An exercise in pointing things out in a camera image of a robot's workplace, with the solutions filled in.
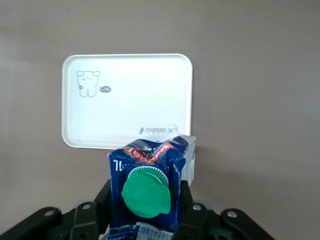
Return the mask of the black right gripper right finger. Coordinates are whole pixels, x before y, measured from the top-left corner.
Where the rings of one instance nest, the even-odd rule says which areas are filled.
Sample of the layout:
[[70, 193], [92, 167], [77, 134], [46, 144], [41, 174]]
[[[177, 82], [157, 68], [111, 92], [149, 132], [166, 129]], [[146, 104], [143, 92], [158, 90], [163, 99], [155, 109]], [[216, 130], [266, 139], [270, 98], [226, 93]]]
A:
[[203, 240], [207, 222], [207, 209], [203, 204], [194, 202], [189, 184], [181, 182], [180, 223], [174, 232], [175, 240]]

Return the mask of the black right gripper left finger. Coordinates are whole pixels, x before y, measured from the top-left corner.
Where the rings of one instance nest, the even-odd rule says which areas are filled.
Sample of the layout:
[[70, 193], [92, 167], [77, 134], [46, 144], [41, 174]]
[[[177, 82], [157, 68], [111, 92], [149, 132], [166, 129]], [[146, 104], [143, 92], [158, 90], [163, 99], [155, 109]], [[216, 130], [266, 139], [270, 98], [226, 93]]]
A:
[[107, 180], [94, 200], [85, 201], [75, 209], [71, 240], [98, 240], [111, 220], [111, 180]]

